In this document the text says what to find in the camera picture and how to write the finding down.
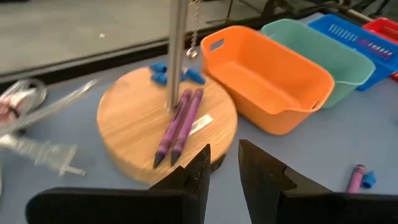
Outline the purple crayon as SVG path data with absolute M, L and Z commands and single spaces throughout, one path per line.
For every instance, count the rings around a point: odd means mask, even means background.
M 166 153 L 168 152 L 168 150 L 172 144 L 172 141 L 176 135 L 178 127 L 180 126 L 180 123 L 182 122 L 184 114 L 186 113 L 186 110 L 188 109 L 188 104 L 190 102 L 191 95 L 192 95 L 192 91 L 190 89 L 187 89 L 182 93 L 180 100 L 177 104 L 177 107 L 175 108 L 174 116 L 173 116 L 169 126 L 167 127 L 165 134 L 163 135 L 162 139 L 160 140 L 159 146 L 156 150 L 155 157 L 154 157 L 154 164 L 153 164 L 154 169 L 156 169 L 159 166 L 159 164 L 163 161 Z
M 197 89 L 194 92 L 194 96 L 191 100 L 190 106 L 186 113 L 186 117 L 183 121 L 183 124 L 180 128 L 180 132 L 177 137 L 177 141 L 172 149 L 171 153 L 171 161 L 170 165 L 174 166 L 178 161 L 179 157 L 181 156 L 183 149 L 186 145 L 189 133 L 192 128 L 192 124 L 195 121 L 195 117 L 197 115 L 197 111 L 200 107 L 201 100 L 203 98 L 204 89 Z
M 359 191 L 365 171 L 365 166 L 361 164 L 355 166 L 348 182 L 347 193 L 355 194 Z

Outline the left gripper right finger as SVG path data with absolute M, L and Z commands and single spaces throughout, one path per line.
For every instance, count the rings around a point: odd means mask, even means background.
M 238 159 L 252 224 L 398 224 L 398 195 L 333 192 L 247 139 Z

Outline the white shade table lamp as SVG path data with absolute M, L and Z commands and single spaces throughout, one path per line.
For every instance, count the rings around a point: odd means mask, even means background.
M 208 115 L 211 122 L 189 135 L 175 164 L 168 152 L 163 162 L 153 167 L 157 147 L 177 111 L 177 101 L 185 90 L 198 88 L 180 82 L 188 7 L 189 0 L 171 0 L 167 85 L 151 81 L 149 68 L 138 68 L 109 87 L 98 106 L 98 130 L 108 154 L 118 169 L 139 182 L 154 184 L 178 166 L 186 167 L 206 145 L 211 147 L 210 162 L 217 161 L 227 153 L 238 127 L 231 97 L 221 85 L 206 78 L 195 120 Z

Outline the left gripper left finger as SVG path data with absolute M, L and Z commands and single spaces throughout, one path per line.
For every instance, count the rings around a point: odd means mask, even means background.
M 186 167 L 147 190 L 56 187 L 26 205 L 28 224 L 204 224 L 210 184 L 207 144 Z

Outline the orange plastic bin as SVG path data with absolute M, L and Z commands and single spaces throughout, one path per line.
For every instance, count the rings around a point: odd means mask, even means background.
M 203 69 L 229 93 L 238 113 L 273 135 L 291 132 L 331 95 L 320 65 L 244 26 L 202 39 Z

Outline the red plastic basket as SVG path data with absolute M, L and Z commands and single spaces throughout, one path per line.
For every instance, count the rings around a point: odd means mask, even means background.
M 380 17 L 362 25 L 362 28 L 398 46 L 398 22 Z

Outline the small blue cap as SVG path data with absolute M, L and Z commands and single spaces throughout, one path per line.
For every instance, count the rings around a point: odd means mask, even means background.
M 204 76 L 200 72 L 192 68 L 188 68 L 187 70 L 185 70 L 183 72 L 183 76 L 199 85 L 204 85 L 206 83 Z
M 155 73 L 166 73 L 167 66 L 163 62 L 156 62 L 149 66 L 149 68 Z
M 373 171 L 367 172 L 363 175 L 361 187 L 364 189 L 371 189 L 376 183 L 376 176 Z

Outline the blue plastic basket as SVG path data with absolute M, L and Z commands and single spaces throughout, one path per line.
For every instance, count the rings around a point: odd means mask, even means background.
M 356 50 L 376 66 L 371 77 L 357 90 L 364 91 L 398 72 L 398 45 L 368 32 L 334 14 L 327 14 L 308 24 L 322 34 Z

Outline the teal plastic bin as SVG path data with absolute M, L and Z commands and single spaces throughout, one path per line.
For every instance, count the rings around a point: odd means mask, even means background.
M 264 25 L 260 32 L 326 69 L 335 87 L 323 105 L 331 108 L 364 84 L 376 70 L 359 52 L 312 29 L 303 22 L 281 19 Z

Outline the blue-grey table mat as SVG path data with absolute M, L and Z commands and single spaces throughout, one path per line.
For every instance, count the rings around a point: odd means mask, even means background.
M 52 187 L 141 188 L 106 155 L 96 128 L 96 109 L 112 82 L 149 64 L 150 60 L 142 60 L 100 72 L 102 83 L 65 110 L 27 130 L 29 137 L 41 141 L 76 144 L 78 152 L 73 163 L 85 170 L 84 176 L 59 176 L 30 159 L 12 152 L 0 153 L 0 224 L 27 224 L 27 201 Z M 350 94 L 284 136 L 271 136 L 240 119 L 235 138 L 250 140 L 330 190 L 344 191 L 353 167 L 363 164 L 376 176 L 371 193 L 398 194 L 398 84 L 392 80 Z

